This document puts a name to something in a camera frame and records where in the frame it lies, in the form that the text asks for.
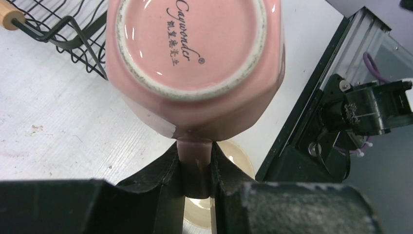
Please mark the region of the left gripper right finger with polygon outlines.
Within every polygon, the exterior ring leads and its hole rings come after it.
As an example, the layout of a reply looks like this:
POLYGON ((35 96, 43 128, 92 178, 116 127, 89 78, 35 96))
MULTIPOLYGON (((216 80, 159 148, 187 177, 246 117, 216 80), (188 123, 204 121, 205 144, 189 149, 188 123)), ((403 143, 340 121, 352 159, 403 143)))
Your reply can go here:
POLYGON ((368 200, 335 183, 257 182, 223 153, 211 153, 214 234, 381 234, 368 200))

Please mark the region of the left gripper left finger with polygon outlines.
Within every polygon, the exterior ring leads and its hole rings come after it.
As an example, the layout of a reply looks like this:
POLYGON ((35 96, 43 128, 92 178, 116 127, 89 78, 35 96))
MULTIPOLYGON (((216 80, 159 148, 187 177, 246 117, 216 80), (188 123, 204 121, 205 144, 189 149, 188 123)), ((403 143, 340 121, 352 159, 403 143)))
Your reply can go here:
POLYGON ((0 183, 3 234, 180 234, 184 192, 177 145, 113 185, 101 179, 0 183))

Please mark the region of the pink mug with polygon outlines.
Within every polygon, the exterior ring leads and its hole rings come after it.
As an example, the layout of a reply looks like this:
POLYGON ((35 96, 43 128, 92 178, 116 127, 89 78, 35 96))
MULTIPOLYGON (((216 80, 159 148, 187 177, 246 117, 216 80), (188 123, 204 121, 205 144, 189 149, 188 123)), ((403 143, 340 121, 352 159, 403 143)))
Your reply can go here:
POLYGON ((279 0, 111 0, 106 73, 176 140, 185 195, 210 196, 212 145, 252 127, 285 74, 279 0))

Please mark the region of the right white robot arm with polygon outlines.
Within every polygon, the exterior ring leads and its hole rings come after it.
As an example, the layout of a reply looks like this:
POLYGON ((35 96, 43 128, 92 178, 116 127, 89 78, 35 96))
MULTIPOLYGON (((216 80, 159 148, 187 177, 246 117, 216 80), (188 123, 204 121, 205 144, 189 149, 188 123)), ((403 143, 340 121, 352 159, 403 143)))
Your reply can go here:
POLYGON ((352 86, 338 74, 331 75, 314 106, 304 140, 309 154, 334 181, 342 182, 350 171, 350 152, 356 144, 350 135, 369 137, 387 134, 393 128, 413 123, 413 105, 408 99, 413 83, 400 80, 377 81, 352 86), (343 136, 344 172, 334 172, 326 164, 337 139, 343 136))

